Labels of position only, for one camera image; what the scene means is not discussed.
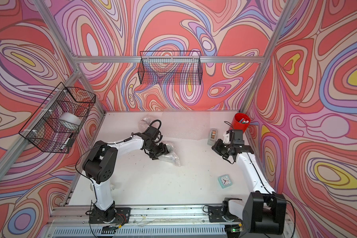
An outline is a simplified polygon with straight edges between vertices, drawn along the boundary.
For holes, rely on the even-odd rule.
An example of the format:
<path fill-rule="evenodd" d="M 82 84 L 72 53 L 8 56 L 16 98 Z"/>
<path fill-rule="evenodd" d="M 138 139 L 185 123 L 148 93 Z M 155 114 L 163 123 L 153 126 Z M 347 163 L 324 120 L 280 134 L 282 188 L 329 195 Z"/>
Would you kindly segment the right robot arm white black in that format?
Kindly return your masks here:
<path fill-rule="evenodd" d="M 219 139 L 212 150 L 225 161 L 232 157 L 230 163 L 241 168 L 249 196 L 247 200 L 226 197 L 221 206 L 208 206 L 209 221 L 240 222 L 239 227 L 230 228 L 229 233 L 281 235 L 285 227 L 287 200 L 264 178 L 252 148 L 249 145 L 224 143 Z"/>

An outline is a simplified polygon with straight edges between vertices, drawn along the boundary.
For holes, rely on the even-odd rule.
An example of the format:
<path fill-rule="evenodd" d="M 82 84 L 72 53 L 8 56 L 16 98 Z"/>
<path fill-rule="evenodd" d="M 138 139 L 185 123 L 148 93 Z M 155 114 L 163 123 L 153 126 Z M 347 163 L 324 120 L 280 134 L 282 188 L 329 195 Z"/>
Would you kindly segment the bubble wrap sheet around mug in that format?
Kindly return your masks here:
<path fill-rule="evenodd" d="M 138 122 L 139 132 L 145 132 L 148 129 L 148 127 L 150 126 L 152 121 L 153 121 L 153 119 L 151 117 L 147 117 L 147 116 L 140 119 Z"/>

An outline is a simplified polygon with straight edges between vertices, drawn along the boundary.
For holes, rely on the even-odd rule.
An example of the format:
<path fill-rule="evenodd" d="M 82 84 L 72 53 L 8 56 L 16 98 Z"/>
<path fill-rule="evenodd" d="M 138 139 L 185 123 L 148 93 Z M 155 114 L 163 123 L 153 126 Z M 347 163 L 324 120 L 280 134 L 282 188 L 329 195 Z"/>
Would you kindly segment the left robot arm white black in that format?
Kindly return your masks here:
<path fill-rule="evenodd" d="M 111 195 L 110 178 L 114 173 L 117 158 L 135 150 L 144 151 L 152 160 L 158 160 L 163 155 L 168 155 L 166 144 L 155 142 L 153 137 L 142 133 L 133 134 L 121 142 L 103 142 L 94 144 L 82 165 L 85 176 L 92 182 L 95 202 L 90 212 L 89 223 L 110 224 L 116 218 L 121 218 L 123 223 L 128 220 L 116 210 L 115 201 Z"/>

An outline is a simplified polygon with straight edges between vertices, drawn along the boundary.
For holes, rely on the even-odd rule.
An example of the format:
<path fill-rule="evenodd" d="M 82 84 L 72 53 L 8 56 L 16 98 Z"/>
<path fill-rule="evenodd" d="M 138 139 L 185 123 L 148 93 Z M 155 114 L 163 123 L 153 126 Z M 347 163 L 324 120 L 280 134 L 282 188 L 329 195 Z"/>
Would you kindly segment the bubble wrap sheet stack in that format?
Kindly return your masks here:
<path fill-rule="evenodd" d="M 208 138 L 210 131 L 209 112 L 164 112 L 160 120 L 163 136 L 188 140 Z"/>

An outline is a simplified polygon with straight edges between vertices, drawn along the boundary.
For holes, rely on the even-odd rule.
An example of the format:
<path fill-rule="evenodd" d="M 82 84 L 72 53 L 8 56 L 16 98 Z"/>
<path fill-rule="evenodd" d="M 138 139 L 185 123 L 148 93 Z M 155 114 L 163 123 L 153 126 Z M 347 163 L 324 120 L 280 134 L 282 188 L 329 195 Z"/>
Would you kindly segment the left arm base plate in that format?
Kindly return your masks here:
<path fill-rule="evenodd" d="M 131 208 L 119 207 L 109 208 L 106 211 L 97 207 L 92 208 L 85 213 L 89 217 L 90 224 L 116 224 L 124 225 L 130 220 Z"/>

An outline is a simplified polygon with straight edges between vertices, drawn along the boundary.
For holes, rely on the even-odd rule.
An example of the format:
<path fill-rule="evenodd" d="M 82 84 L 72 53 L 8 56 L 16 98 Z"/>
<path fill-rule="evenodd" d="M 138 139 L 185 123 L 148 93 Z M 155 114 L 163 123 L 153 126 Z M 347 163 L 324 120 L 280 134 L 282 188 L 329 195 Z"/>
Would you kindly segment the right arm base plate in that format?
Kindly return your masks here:
<path fill-rule="evenodd" d="M 208 219 L 210 223 L 241 221 L 240 218 L 230 214 L 226 209 L 223 208 L 223 206 L 205 205 L 203 207 L 203 212 L 208 214 Z"/>

